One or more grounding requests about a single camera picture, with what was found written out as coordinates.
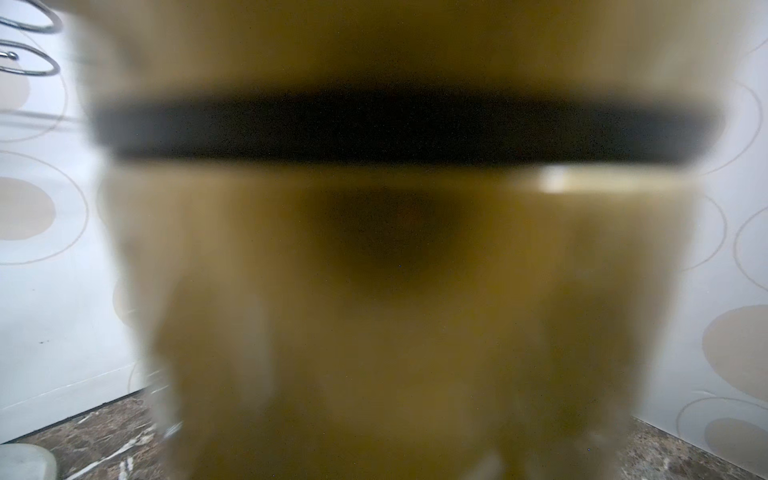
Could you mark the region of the gold thermos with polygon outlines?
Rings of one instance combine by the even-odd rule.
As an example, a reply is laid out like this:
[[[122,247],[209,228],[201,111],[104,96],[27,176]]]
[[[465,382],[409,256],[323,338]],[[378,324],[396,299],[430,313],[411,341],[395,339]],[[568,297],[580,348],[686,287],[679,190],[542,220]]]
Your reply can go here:
[[[173,479],[608,479],[755,1],[72,1]]]

